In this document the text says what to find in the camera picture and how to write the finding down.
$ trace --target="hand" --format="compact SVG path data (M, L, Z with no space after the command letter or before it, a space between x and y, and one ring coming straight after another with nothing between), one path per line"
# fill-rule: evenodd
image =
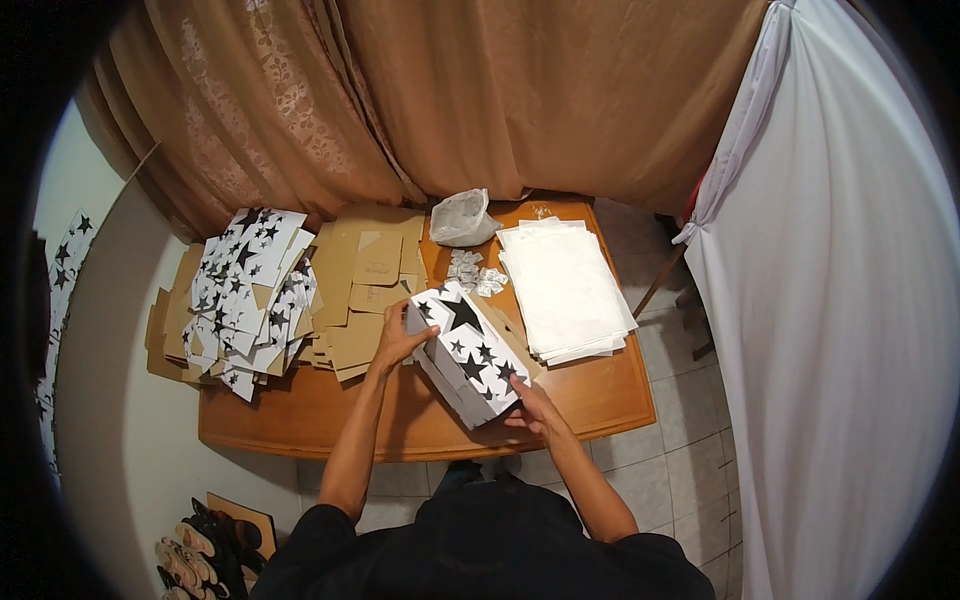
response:
M522 383L516 375L510 376L510 383L520 394L523 409L515 409L507 415L504 424L511 427L526 427L538 438L549 444L552 433L560 429L568 429L566 421L561 417L557 407L553 405L550 396L536 383L533 387Z
M380 346L376 349L371 368L378 366L389 372L397 363L413 353L414 349L440 333L440 326L433 325L417 335L407 334L403 326L403 311L409 305L401 300L387 307L383 313L383 333L380 334Z

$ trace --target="black t-shirt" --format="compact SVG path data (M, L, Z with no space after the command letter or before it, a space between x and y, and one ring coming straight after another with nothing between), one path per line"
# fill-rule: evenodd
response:
M411 525L357 536L318 505L267 563L251 600L314 598L713 598L667 536L584 537L563 497L522 482L427 500Z

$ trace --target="star-printed box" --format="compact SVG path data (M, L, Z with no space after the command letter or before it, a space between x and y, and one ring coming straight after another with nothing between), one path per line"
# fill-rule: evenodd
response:
M467 429L495 419L519 400L511 374L529 383L540 372L529 355L521 358L522 346L480 302L450 280L410 298L406 317L411 334L440 326L440 335L417 348L414 359Z

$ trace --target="red fabric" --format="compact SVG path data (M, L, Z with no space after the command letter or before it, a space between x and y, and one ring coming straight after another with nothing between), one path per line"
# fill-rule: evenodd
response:
M704 182L704 177L707 176L705 171L703 175L700 176L700 180L697 181L697 186L693 188L693 193L690 194L690 202L686 203L686 208L684 208L684 214L681 215L681 219L684 220L684 225L690 220L690 217L693 215L693 207L697 204L697 195L700 193L700 184Z

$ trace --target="white fabric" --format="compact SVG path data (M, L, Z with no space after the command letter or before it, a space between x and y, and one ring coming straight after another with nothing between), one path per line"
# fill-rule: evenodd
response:
M776 0L767 9L754 54L747 65L743 83L737 90L727 125L700 184L693 214L673 238L674 244L686 242L695 229L713 220L724 191L733 181L744 155L754 141L783 67L790 38L792 6L792 1Z
M532 353L553 366L624 347L636 321L586 223L551 217L496 235Z
M960 234L930 138L877 49L834 0L786 15L766 119L685 256L730 404L744 597L864 598L953 422Z

